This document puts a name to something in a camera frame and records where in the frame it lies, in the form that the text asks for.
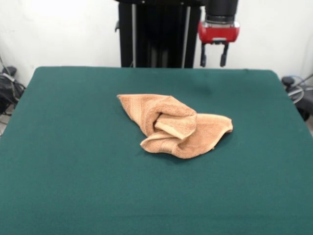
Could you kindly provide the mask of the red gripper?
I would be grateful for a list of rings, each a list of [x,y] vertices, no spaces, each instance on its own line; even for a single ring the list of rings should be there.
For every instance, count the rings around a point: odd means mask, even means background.
[[[233,43],[237,40],[239,32],[240,24],[238,22],[233,22],[232,24],[199,22],[198,34],[201,41],[200,66],[206,66],[206,44],[224,44],[224,50],[220,60],[220,66],[224,67],[227,61],[229,43]]]

